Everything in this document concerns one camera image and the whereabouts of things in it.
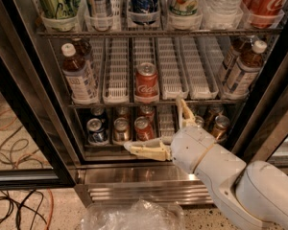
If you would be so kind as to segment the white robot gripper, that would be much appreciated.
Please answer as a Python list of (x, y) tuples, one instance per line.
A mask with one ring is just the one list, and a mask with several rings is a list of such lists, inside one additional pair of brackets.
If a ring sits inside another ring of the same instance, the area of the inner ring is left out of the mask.
[(138, 157), (156, 161), (171, 161), (186, 173), (193, 173), (208, 149), (215, 144), (215, 138), (201, 127), (194, 126), (195, 115), (182, 96), (176, 97), (179, 128), (171, 146), (160, 138), (148, 141), (128, 141), (124, 148)]

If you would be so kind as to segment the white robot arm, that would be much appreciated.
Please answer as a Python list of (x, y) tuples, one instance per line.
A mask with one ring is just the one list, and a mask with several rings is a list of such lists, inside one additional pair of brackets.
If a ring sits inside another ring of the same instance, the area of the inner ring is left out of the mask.
[(171, 160), (205, 184), (218, 209), (241, 230), (267, 230), (274, 223), (288, 230), (288, 175), (265, 161), (250, 164), (219, 145), (196, 125), (182, 98), (176, 98), (179, 131), (169, 146), (160, 138), (129, 141), (130, 153), (157, 161)]

